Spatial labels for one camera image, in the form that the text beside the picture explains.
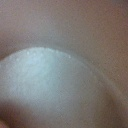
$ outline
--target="white surface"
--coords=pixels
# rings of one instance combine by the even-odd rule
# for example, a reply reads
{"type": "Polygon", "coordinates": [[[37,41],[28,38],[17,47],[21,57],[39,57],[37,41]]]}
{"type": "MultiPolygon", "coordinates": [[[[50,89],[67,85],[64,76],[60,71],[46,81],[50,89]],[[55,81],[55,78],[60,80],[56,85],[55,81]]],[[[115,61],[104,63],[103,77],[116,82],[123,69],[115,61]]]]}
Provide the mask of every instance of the white surface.
{"type": "Polygon", "coordinates": [[[12,54],[0,65],[0,115],[11,127],[120,126],[107,84],[77,58],[32,48],[12,54]]]}

